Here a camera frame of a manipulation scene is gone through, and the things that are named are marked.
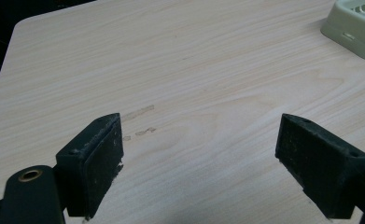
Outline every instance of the dark background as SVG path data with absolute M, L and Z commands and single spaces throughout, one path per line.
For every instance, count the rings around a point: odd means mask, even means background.
M 0 0 L 0 71 L 17 22 L 91 1 L 93 0 Z

